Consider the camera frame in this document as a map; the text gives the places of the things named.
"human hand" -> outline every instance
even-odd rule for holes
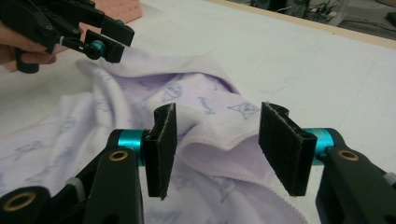
[[[45,51],[46,47],[20,35],[0,21],[0,64],[15,60],[15,48],[27,51],[21,56],[24,63],[50,64],[56,62],[56,56],[48,54]]]

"blue metallic band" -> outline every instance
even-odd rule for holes
[[[326,149],[328,147],[334,147],[334,141],[332,140],[332,136],[326,129],[316,128],[316,129],[304,129],[304,131],[308,133],[312,133],[314,136],[318,138],[317,146],[315,148],[315,158],[313,161],[313,165],[322,165],[323,162],[318,160],[318,157],[326,157]]]
[[[143,166],[141,142],[144,130],[122,130],[119,138],[119,147],[127,147],[136,153],[137,163]]]

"finger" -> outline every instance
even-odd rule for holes
[[[21,60],[24,63],[50,64],[56,62],[56,56],[46,53],[23,53]]]
[[[0,34],[0,44],[2,45],[9,45],[12,47],[33,52],[46,50],[46,47],[6,27],[1,21]]]

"pink perforated object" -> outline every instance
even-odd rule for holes
[[[93,0],[96,4],[96,8],[105,12],[108,17],[111,17],[114,20],[121,20],[124,23],[129,21],[136,20],[142,17],[142,7],[140,4],[140,0]],[[87,25],[81,24],[80,28],[84,30],[84,34],[87,29],[93,30],[96,33],[100,34],[100,29]],[[65,48],[57,48],[55,50],[56,53],[65,50]],[[6,69],[9,71],[16,71],[17,65],[15,62],[5,64]]]

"white table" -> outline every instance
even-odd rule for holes
[[[301,127],[331,127],[396,172],[396,42],[221,0],[142,0],[133,45],[165,55],[208,54],[255,105],[283,105]],[[72,50],[35,75],[0,70],[0,136],[51,114],[61,95],[90,89]],[[288,198],[312,223],[321,168],[307,197]],[[280,188],[279,194],[286,195]]]

